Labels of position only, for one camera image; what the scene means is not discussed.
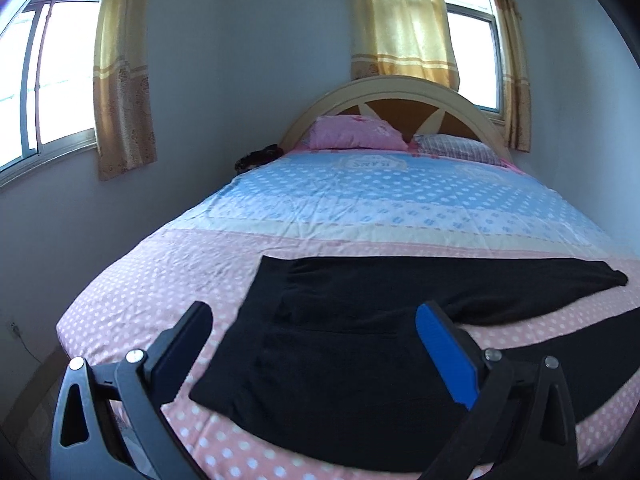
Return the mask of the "yellow side curtain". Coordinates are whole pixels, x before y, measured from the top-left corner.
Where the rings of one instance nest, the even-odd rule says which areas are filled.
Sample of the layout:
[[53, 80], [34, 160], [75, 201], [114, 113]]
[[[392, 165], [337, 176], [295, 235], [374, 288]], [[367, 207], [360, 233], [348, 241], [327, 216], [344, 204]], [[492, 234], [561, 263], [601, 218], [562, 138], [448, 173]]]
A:
[[101, 0], [93, 57], [102, 181], [157, 161], [146, 60], [148, 0]]

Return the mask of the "side window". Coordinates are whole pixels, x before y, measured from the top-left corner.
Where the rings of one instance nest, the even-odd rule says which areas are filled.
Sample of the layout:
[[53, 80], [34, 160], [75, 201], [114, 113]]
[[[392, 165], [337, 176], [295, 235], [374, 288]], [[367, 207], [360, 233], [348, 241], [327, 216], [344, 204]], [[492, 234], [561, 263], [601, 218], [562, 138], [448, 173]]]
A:
[[100, 0], [30, 0], [1, 34], [1, 185], [93, 148]]

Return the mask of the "yellow headboard right curtain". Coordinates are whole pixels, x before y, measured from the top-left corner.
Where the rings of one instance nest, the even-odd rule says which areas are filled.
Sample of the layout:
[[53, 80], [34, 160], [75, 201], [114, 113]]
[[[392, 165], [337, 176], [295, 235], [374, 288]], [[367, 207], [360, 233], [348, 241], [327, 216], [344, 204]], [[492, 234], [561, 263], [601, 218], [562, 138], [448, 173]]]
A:
[[502, 58], [503, 118], [506, 143], [528, 153], [532, 147], [532, 101], [521, 13], [516, 0], [491, 0]]

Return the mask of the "dark clothing beside bed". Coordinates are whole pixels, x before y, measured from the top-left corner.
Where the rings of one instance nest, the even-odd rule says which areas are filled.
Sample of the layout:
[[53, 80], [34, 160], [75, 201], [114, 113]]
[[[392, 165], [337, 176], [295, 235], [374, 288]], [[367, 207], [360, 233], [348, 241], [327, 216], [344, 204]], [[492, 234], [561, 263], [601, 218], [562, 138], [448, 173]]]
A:
[[241, 157], [235, 162], [234, 171], [237, 174], [244, 174], [244, 172], [257, 167], [268, 165], [283, 155], [284, 151], [278, 144], [270, 144], [261, 150], [252, 151]]

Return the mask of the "yellow headboard left curtain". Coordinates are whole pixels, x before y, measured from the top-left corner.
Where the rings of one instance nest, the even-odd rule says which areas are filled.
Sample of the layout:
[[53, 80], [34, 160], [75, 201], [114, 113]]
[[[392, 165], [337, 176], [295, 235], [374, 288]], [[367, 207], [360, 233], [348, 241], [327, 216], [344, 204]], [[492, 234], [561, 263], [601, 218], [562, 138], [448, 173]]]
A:
[[416, 77], [457, 91], [445, 0], [352, 0], [350, 73]]

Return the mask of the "plaid pillow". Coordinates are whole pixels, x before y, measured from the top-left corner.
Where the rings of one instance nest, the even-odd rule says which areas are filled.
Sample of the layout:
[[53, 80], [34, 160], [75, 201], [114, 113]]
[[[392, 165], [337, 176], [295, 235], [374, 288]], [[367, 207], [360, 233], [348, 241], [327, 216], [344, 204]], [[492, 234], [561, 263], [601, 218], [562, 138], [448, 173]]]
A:
[[421, 153], [480, 162], [492, 166], [503, 166], [503, 160], [486, 144], [461, 136], [449, 134], [416, 134], [413, 141]]

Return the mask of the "polka dot bed cover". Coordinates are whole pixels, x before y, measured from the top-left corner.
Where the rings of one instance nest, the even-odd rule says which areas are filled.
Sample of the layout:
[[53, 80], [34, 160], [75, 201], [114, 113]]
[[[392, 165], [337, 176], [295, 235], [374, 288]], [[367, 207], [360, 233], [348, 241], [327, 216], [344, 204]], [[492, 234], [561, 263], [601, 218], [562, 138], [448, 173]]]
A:
[[473, 328], [482, 347], [534, 344], [639, 304], [639, 260], [528, 174], [459, 159], [383, 151], [294, 151], [234, 178], [102, 272], [56, 331], [92, 364], [146, 348], [196, 300], [213, 333], [190, 378], [204, 373], [262, 256], [575, 257], [628, 276], [559, 312]]

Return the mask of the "yellow headboard curtain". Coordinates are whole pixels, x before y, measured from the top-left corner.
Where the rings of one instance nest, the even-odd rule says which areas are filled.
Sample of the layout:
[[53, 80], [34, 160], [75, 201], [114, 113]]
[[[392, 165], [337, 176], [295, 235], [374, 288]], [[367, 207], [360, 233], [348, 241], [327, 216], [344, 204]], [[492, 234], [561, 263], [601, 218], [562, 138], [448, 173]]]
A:
[[516, 0], [491, 0], [502, 58], [503, 118], [506, 143], [528, 153], [532, 147], [532, 101], [521, 13]]
[[352, 0], [350, 73], [416, 77], [457, 91], [445, 0]]

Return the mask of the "black pants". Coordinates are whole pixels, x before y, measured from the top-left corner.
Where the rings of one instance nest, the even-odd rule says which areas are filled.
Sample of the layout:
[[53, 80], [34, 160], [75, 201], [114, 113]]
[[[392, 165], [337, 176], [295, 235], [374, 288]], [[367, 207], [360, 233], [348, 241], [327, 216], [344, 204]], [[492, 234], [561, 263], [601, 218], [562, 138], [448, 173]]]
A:
[[422, 304], [487, 327], [627, 282], [574, 258], [266, 257], [190, 398], [316, 460], [419, 472], [468, 411], [422, 344]]

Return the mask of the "pink pillow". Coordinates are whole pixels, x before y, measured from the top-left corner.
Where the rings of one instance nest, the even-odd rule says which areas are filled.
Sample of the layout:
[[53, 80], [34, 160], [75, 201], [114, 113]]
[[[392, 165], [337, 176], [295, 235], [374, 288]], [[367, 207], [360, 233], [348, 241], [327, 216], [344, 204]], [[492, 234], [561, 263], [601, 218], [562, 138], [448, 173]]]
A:
[[320, 116], [299, 144], [311, 150], [408, 151], [400, 131], [385, 120], [362, 115]]

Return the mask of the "cream wooden headboard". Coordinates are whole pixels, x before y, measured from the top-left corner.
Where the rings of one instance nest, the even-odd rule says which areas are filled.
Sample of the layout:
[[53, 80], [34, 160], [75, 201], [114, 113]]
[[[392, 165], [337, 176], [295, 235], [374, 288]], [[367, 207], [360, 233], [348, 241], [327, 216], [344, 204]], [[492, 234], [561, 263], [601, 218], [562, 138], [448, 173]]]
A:
[[483, 142], [499, 157], [512, 159], [502, 134], [480, 108], [440, 84], [408, 76], [376, 76], [343, 84], [296, 118], [280, 147], [291, 151], [317, 117], [347, 113], [385, 120], [406, 142], [416, 134], [446, 133]]

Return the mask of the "headboard window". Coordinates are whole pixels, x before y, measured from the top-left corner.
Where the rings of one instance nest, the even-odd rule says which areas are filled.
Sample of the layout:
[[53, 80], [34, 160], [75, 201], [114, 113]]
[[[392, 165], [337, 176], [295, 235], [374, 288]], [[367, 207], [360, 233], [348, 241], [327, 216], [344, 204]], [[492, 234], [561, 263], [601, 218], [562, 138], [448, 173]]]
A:
[[460, 84], [458, 92], [485, 112], [500, 115], [502, 62], [491, 0], [445, 0]]

